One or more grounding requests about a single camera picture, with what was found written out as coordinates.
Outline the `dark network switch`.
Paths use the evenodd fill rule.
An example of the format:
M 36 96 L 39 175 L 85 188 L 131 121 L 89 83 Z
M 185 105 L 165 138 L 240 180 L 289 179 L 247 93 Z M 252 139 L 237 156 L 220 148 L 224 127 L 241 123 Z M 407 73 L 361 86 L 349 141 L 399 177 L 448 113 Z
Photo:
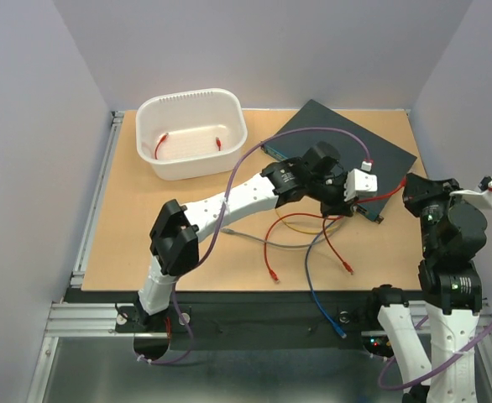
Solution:
M 305 131 L 271 140 L 262 146 L 262 150 L 282 161 L 301 157 L 310 147 L 324 141 L 340 154 L 340 166 L 334 167 L 334 174 L 359 168 L 365 158 L 362 146 L 346 134 L 320 131 L 320 127 L 350 132 L 367 146 L 372 157 L 372 173 L 377 176 L 379 196 L 393 191 L 417 160 L 415 155 L 312 99 L 280 129 L 282 133 L 297 128 Z

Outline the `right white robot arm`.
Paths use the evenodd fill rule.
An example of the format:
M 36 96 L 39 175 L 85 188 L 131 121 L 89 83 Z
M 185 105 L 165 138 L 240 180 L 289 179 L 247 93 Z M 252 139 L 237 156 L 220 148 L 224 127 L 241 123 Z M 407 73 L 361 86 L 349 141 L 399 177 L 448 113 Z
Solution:
M 364 320 L 382 327 L 397 362 L 405 402 L 475 402 L 476 336 L 482 283 L 474 256 L 485 246 L 484 214 L 463 199 L 454 179 L 405 179 L 403 203 L 421 227 L 418 277 L 430 328 L 425 351 L 403 290 L 382 285 L 364 306 Z

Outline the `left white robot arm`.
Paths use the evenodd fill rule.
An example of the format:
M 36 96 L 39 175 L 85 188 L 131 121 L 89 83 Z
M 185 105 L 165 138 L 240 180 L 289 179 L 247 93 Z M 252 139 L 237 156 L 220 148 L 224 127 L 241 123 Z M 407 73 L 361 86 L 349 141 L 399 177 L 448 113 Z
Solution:
M 338 152 L 321 142 L 302 157 L 267 165 L 241 185 L 229 184 L 223 193 L 184 205 L 166 202 L 149 232 L 152 259 L 135 302 L 135 321 L 147 331 L 163 324 L 176 281 L 206 260 L 200 242 L 216 239 L 224 225 L 304 197 L 319 201 L 324 217 L 351 216 L 366 174 L 353 169 L 334 175 L 336 165 Z

